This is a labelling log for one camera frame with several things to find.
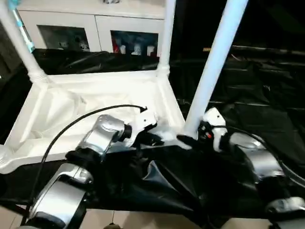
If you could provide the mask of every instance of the cabinet door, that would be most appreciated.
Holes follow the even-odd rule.
[[[101,49],[134,55],[161,54],[164,20],[96,16]]]
[[[94,15],[22,10],[19,14],[36,48],[101,51]]]

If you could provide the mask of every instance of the black plastic sheet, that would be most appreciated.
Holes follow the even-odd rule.
[[[157,66],[155,58],[105,52],[36,50],[34,54],[48,74],[135,71]],[[277,148],[279,157],[294,171],[305,174],[304,69],[289,64],[278,66],[275,58],[272,62],[241,59],[227,60],[209,106],[216,106],[228,125],[263,137]],[[205,58],[171,62],[170,82],[184,116],[204,62]],[[0,103],[4,109],[0,124],[5,127],[2,142],[30,85],[25,71],[21,70],[1,91]],[[10,94],[13,96],[8,102],[3,96]],[[40,188],[61,163],[46,163]],[[110,154],[101,166],[101,177],[94,182],[96,189],[89,207],[179,213],[198,225],[204,224],[207,216],[264,218],[254,184],[247,177],[243,182],[237,181],[236,174],[230,172],[232,165],[234,162],[218,157],[210,149],[197,152],[177,146]],[[238,173],[246,174],[247,168],[242,163],[236,166]],[[1,183],[7,188],[0,201],[29,203],[37,171],[37,164],[26,165],[1,176]],[[301,188],[295,190],[305,196]]]

